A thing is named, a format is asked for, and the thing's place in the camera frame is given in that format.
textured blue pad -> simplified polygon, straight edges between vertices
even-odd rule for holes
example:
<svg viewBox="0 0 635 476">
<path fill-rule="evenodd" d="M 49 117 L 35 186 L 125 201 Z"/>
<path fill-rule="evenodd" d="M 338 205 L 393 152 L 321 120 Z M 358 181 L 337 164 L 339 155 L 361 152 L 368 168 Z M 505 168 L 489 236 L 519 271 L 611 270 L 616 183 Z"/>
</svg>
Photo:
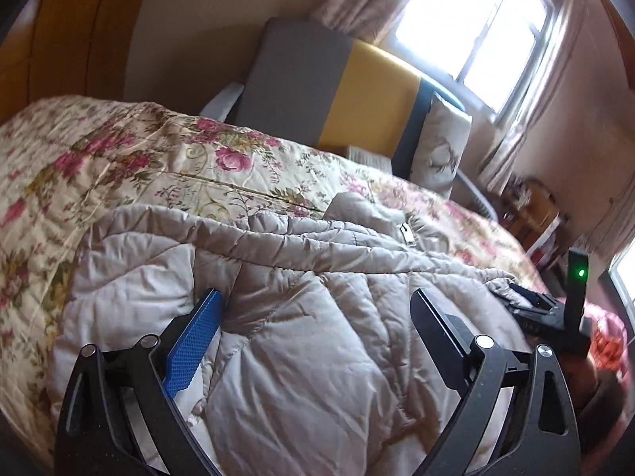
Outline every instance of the textured blue pad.
<svg viewBox="0 0 635 476">
<path fill-rule="evenodd" d="M 167 355 L 163 386 L 172 399 L 179 390 L 190 385 L 196 368 L 220 326 L 224 307 L 222 295 L 215 289 L 208 290 L 194 317 Z"/>
</svg>

pillow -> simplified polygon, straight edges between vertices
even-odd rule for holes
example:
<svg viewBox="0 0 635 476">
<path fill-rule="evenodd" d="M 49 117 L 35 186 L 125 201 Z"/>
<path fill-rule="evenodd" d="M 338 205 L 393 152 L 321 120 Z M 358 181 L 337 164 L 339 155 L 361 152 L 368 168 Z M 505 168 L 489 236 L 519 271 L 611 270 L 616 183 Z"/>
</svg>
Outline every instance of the pillow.
<svg viewBox="0 0 635 476">
<path fill-rule="evenodd" d="M 393 164 L 389 157 L 381 154 L 373 154 L 358 146 L 348 145 L 346 147 L 346 159 L 350 159 L 358 164 L 377 168 L 384 173 L 393 174 Z"/>
<path fill-rule="evenodd" d="M 471 125 L 471 116 L 434 93 L 412 160 L 410 182 L 448 198 Z"/>
</svg>

silver screw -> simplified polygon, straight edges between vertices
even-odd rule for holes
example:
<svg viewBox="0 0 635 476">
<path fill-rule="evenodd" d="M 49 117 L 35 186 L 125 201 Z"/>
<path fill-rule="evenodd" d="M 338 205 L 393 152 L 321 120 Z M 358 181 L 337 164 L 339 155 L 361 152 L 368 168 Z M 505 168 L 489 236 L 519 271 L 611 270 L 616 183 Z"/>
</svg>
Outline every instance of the silver screw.
<svg viewBox="0 0 635 476">
<path fill-rule="evenodd" d="M 81 353 L 82 356 L 84 356 L 84 358 L 90 358 L 96 351 L 97 349 L 95 348 L 93 344 L 87 343 L 85 346 L 81 348 L 81 351 L 79 352 Z"/>
<path fill-rule="evenodd" d="M 486 334 L 482 334 L 476 337 L 476 345 L 481 349 L 491 349 L 494 347 L 494 341 Z"/>
<path fill-rule="evenodd" d="M 146 334 L 141 339 L 141 347 L 144 347 L 145 349 L 149 349 L 150 347 L 154 347 L 158 343 L 159 343 L 159 339 L 157 338 L 157 336 L 155 334 Z"/>
<path fill-rule="evenodd" d="M 551 356 L 553 356 L 553 353 L 554 352 L 546 345 L 538 346 L 538 354 L 540 354 L 541 356 L 544 356 L 545 358 L 551 358 Z"/>
</svg>

bed headboard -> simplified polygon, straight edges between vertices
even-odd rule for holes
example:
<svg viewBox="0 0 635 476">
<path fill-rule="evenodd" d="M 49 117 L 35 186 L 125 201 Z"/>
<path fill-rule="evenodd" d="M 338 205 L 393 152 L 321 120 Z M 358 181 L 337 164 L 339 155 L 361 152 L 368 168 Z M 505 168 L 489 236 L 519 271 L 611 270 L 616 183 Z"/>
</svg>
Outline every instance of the bed headboard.
<svg viewBox="0 0 635 476">
<path fill-rule="evenodd" d="M 407 179 L 438 82 L 400 59 L 315 21 L 272 18 L 234 123 L 325 150 L 360 146 Z"/>
</svg>

bed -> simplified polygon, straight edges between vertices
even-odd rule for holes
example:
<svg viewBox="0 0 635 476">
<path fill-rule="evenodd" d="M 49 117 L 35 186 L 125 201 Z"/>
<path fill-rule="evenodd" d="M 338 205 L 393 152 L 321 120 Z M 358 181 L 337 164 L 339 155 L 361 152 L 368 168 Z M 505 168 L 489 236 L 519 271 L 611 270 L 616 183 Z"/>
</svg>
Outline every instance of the bed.
<svg viewBox="0 0 635 476">
<path fill-rule="evenodd" d="M 262 210 L 322 217 L 340 192 L 433 217 L 450 254 L 545 291 L 497 224 L 402 179 L 245 127 L 155 103 L 41 100 L 0 127 L 0 409 L 52 466 L 48 353 L 84 231 L 108 210 L 151 203 L 230 222 Z"/>
</svg>

